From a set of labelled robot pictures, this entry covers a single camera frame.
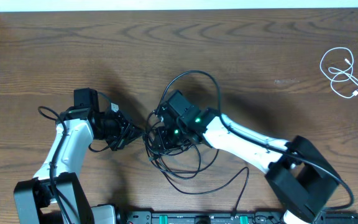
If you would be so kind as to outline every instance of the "wood grain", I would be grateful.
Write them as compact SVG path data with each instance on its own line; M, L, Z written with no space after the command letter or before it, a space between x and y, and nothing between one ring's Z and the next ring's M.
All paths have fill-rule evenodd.
M88 86L143 124L166 84L190 69L218 79L223 110L235 121L278 138L312 140L351 186L351 210L358 212L358 96L335 95L318 68L325 51L337 46L353 51L358 77L358 9L1 13L0 223L18 222L14 186L39 169L54 139L39 105L63 111L73 103L72 91ZM184 78L173 88L200 106L216 104L204 77ZM214 150L202 152L206 164ZM168 162L194 169L195 153ZM197 179L178 184L192 192L212 189L243 166L222 152ZM230 211L244 179L213 194L182 195L149 164L138 140L123 151L87 152L80 181L92 206ZM339 189L329 204L347 200ZM239 210L280 207L251 167Z

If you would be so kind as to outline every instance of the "black cable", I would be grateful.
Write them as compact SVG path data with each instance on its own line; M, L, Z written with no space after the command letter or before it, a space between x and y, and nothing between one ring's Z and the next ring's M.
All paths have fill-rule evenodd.
M247 186L248 177L249 177L249 168L248 168L248 167L242 168L234 177L232 177L232 179L230 179L230 180L229 180L227 183L225 183L223 186L220 186L220 187L218 187L218 188L216 188L216 189L209 190L209 191L205 191L205 192L184 192L184 191L180 190L177 186L175 186L175 184L173 184L173 183L171 182L171 180L169 179L168 174L166 174L166 173L164 173L164 172L162 172L162 174L165 176L165 178L167 179L167 181L172 185L172 187L175 188L175 189L176 189L177 191L179 191L180 193L186 194L186 195L203 195L203 194L210 194L210 193L213 193L213 192L217 192L218 190L221 190L221 189L227 187L238 175L241 174L241 172L242 172L244 169L247 169L247 170L248 170L247 178L246 178L246 183L244 184L244 187L243 187L243 189L245 189L246 186Z
M98 91L98 94L100 94L101 96L103 96L103 98L105 98L107 101L109 101L110 104L112 103L110 97L108 97L106 94L104 94L104 93L102 93L102 92L100 92L100 91Z
M212 82L215 84L215 87L216 87L216 93L218 94L218 111L219 111L219 119L221 120L222 122L222 125L229 131L229 132L232 132L233 134L235 134L236 136L246 140L246 141L249 141L251 143L254 143L260 147L263 147L267 150L270 150L270 151L273 151L273 152L277 152L277 153L281 153L283 154L284 156L287 156L287 157L291 157L292 159L296 159L296 160L299 160L301 162L304 162L305 164L309 164L315 168L318 168L320 169L321 171L327 173L328 175L330 175L336 182L338 182L339 184L341 184L345 190L347 191L347 193L349 194L349 197L350 197L350 202L348 204L345 204L345 205L341 205L341 206L337 206L337 207L327 207L325 208L325 210L341 210L341 209L346 209L346 208L349 208L352 206L352 204L354 203L354 195L352 193L352 190L350 189L350 187L339 177L335 176L332 172L324 169L323 167L321 167L319 164L313 162L313 161L309 161L307 159L304 159L303 157L301 156L298 156L298 155L295 155L295 154L291 154L287 151L282 151L280 149L275 149L267 144L263 144L261 142L258 142L256 140L253 140L251 138L247 138L241 134L239 134L238 132L236 132L235 130L233 130L229 125L227 125L225 123L225 121L223 120L223 116L222 116L222 111L221 111L221 90L220 90L220 87L219 87L219 84L217 83L217 81L208 73L204 72L204 71L199 71L199 70L189 70L187 72L183 72L182 74L178 75L177 77L175 77L168 85L167 87L165 88L164 90L164 93L162 94L162 97L161 97L161 100L160 100L160 103L158 104L158 107L157 107L157 113L158 114L158 111L160 109L160 105L161 105L161 102L163 101L163 99L165 98L165 95L167 94L167 91L168 89L171 87L171 85L177 81L179 78L185 76L185 75L188 75L188 74L191 74L191 73L199 73L199 74L202 74L202 75L206 75L207 77L209 77Z
M108 144L106 147L100 149L100 150L95 150L91 147L91 145L88 146L88 149L91 151L91 152L103 152L104 150L112 147L114 144L117 144L117 141L113 141L112 143Z
M49 163L49 167L50 167L50 168L49 168L49 181L50 181L50 188L51 188L51 190L52 190L53 195L55 196L56 202L57 202L57 204L59 205L60 210L61 210L62 213L63 213L63 217L66 219L67 223L71 224L70 217L68 216L67 211L66 211L65 207L63 206L62 201L60 200L60 196L59 196L58 190L57 190L57 188L56 188L56 183L55 183L55 181L53 181L53 176L54 176L53 172L55 171L57 156L58 156L59 151L60 151L60 149L62 148L63 142L64 142L64 140L65 140L65 138L66 138L66 136L67 136L67 127L66 127L66 124L64 123L63 119L59 116L59 114L57 114L56 112L54 112L54 110L52 110L52 109L50 109L50 108L48 108L48 107L46 107L46 106L39 106L39 107L38 107L38 112L39 112L42 116L44 116L44 117L46 117L46 118L48 118L48 119L52 119L52 120L56 121L56 119L53 119L53 118L51 118L51 117L45 115L45 114L41 111L41 109L44 109L44 110L47 110L47 111L53 113L53 115L55 115L55 116L57 117L57 119L59 120L59 122L60 122L60 123L62 124L62 126L63 126L62 138L60 139L60 141L59 141L59 143L58 143L58 145L57 145L57 147L56 147L56 150L55 150L55 152L53 153L52 160L51 160L50 163Z
M207 165L205 166L204 168L201 169L201 154L200 154L200 151L198 150L197 146L195 146L194 144L190 145L190 146L187 146L186 149L182 149L180 152L178 153L175 153L175 154L170 154L172 151L168 152L168 153L163 153L163 152L156 152L155 149L153 149L152 145L153 144L153 140L152 138L150 137L150 133L154 130L154 127L156 127L156 125L158 125L160 123L160 121L156 122L155 124L153 124L150 128L149 128L149 120L150 120L150 117L155 114L155 112L151 112L148 117L147 117L147 121L146 121L146 128L145 128L145 135L143 137L143 140L144 140L144 143L145 143L145 147L146 147L146 153L148 155L149 158L153 158L154 159L154 156L157 156L156 160L153 161L153 159L150 161L152 163L152 165L157 168L163 175L164 177L168 180L168 182L170 183L170 185L177 191L179 191L180 193L183 193L183 194L188 194L188 195L202 195L202 194L210 194L210 193L213 193L213 192L216 192L218 190L221 190L223 188L225 188L226 186L228 186L244 169L247 169L247 178L246 178L246 182L241 190L241 193L237 199L237 202L236 202L236 206L234 207L233 211L232 211L232 216L234 216L236 213L237 213L237 207L238 207L238 204L240 202L240 199L242 197L242 194L244 193L245 191L245 188L248 184L248 180L249 180L249 168L248 167L244 167L243 169L241 169L229 182L227 182L226 184L224 184L223 186L221 187L218 187L216 189L213 189L213 190L209 190L209 191L206 191L206 192L185 192L185 191L182 191L180 190L175 184L173 184L173 182L170 180L170 176L171 175L172 177L176 177L178 179L182 179L182 180L189 180L189 179L192 179L194 177L197 176L197 174L199 174L200 172L206 170L207 168L209 168L216 160L216 158L218 157L218 154L219 154L219 149L216 150L216 154L213 158L213 160ZM194 148L195 151L197 152L197 155L198 155L198 168L196 171L172 171L171 168L169 168L166 163L164 163L163 159L162 159L162 156L176 156L176 155L179 155L185 151L187 151L189 148ZM189 177L184 177L184 176L181 176L181 175L178 175L178 174L192 174L191 176Z

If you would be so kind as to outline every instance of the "white cable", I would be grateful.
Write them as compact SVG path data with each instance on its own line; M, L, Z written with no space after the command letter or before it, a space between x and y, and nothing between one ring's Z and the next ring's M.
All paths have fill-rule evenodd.
M352 61L350 62L347 58L345 58L345 62L350 66L350 67L347 68L346 70L340 70L340 69L335 68L335 67L329 67L329 68L328 68L328 71L329 71L331 74L334 75L333 78L330 78L330 77L324 72L324 70L323 70L323 68L322 68L323 61L324 61L325 56L328 54L328 52L330 52L330 51L332 51L332 50L338 50L338 49L347 50L347 51L350 53L351 57L352 57ZM320 61L320 70L321 70L321 72L331 81L331 89L332 89L336 94L338 94L339 96L341 96L341 97L343 97L343 98L347 98L347 99L350 99L350 98L352 98L353 96L357 96L357 95L358 95L358 90L354 90L351 96L344 96L344 95L338 93L338 92L334 89L333 83L336 83L336 82L346 82L346 81L348 81L348 80L351 80L355 85L358 86L358 79L357 79L355 76L353 76L353 64L354 64L353 54L352 54L352 52L351 52L349 49L347 49L347 48L345 48L345 47L335 47L335 48L333 48L333 49L331 49L331 50L328 50L328 51L324 54L324 56L321 58L321 61ZM347 79L345 79L345 80L335 80L335 78L338 77L338 76L340 76L340 75L345 75L345 76L347 76Z

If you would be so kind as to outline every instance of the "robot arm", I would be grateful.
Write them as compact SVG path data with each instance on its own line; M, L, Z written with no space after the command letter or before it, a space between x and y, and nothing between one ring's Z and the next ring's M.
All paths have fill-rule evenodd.
M245 128L223 115L223 120L226 124L235 129L238 133L252 138L262 144L266 144L283 151L287 150L285 146L288 142L283 139L275 139L259 134L248 128ZM222 149L230 152L246 162L254 165L260 169L264 174L269 171L269 164L277 162L282 154L277 152L268 151L265 148L245 141L239 136L228 131L222 124L219 117L215 117L206 127L206 132L203 134L205 141L208 142L215 149Z
M56 138L45 162L33 179L19 182L15 187L14 198L20 222L50 223L48 215L42 214L40 209L56 203L59 197L62 213L64 209L71 223L115 224L114 207L91 208L78 176L87 148L94 139L105 140L108 144L105 149L116 151L143 131L134 126L117 105L111 103L106 111L100 112L98 92L89 88L74 91L74 106L62 112L60 118L56 119ZM51 166L54 166L53 175L50 175ZM52 187L56 187L58 196Z
M331 175L310 164L305 164L297 177L290 172L301 162L283 154L313 161L340 178L309 140L297 136L290 142L264 136L236 124L226 115L220 117L220 112L214 109L199 110L179 91L171 92L165 99L156 111L164 122L164 130L157 131L159 137L155 138L155 145L162 151L190 140L193 144L228 151L254 165L265 174L288 210L284 216L287 224L312 223L338 187L339 183Z

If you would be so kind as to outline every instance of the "white wall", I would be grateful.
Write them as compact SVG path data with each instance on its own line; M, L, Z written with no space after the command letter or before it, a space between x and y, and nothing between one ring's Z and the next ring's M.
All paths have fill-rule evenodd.
M358 0L0 0L0 12L358 7Z

